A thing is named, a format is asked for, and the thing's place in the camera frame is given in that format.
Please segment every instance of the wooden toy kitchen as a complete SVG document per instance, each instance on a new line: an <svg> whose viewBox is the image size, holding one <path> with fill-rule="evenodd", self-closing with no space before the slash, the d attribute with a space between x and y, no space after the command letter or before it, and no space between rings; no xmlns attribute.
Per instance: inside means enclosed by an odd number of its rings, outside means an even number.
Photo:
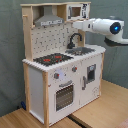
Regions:
<svg viewBox="0 0 128 128"><path fill-rule="evenodd" d="M85 44L85 32L72 26L89 19L90 4L21 5L26 108L46 127L101 95L105 49Z"/></svg>

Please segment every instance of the faucet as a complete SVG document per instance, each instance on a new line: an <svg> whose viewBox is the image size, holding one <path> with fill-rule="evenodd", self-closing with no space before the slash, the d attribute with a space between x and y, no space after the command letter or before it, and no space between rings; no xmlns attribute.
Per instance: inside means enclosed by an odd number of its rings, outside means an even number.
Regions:
<svg viewBox="0 0 128 128"><path fill-rule="evenodd" d="M72 49L73 47L75 47L75 44L73 44L72 39L75 35L79 35L80 36L80 41L82 41L82 35L80 33L74 33L71 37L70 37L70 43L68 44L67 48L68 49Z"/></svg>

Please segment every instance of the kitchen hood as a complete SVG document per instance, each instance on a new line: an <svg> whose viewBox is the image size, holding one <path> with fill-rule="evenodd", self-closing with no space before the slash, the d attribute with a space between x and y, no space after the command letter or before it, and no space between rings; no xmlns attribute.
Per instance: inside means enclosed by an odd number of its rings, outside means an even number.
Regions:
<svg viewBox="0 0 128 128"><path fill-rule="evenodd" d="M34 22L36 27L64 23L64 19L53 15L52 5L43 6L43 14Z"/></svg>

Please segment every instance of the control knob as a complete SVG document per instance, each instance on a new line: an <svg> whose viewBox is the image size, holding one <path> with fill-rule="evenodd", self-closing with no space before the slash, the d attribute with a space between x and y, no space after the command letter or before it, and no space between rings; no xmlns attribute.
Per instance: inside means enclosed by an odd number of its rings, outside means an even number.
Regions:
<svg viewBox="0 0 128 128"><path fill-rule="evenodd" d="M72 68L72 71L73 71L73 72L76 72L76 70L77 70L77 67L73 67L73 68Z"/></svg>
<svg viewBox="0 0 128 128"><path fill-rule="evenodd" d="M55 74L54 74L54 78L55 78L55 79L59 79L59 74L58 74L58 73L55 73Z"/></svg>

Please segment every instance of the oven window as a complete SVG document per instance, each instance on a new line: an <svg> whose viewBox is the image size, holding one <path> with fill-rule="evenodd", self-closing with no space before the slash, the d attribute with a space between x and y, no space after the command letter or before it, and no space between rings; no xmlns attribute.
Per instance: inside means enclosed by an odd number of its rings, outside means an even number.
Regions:
<svg viewBox="0 0 128 128"><path fill-rule="evenodd" d="M80 16L81 7L72 7L72 17Z"/></svg>
<svg viewBox="0 0 128 128"><path fill-rule="evenodd" d="M73 85L56 92L56 111L73 103Z"/></svg>

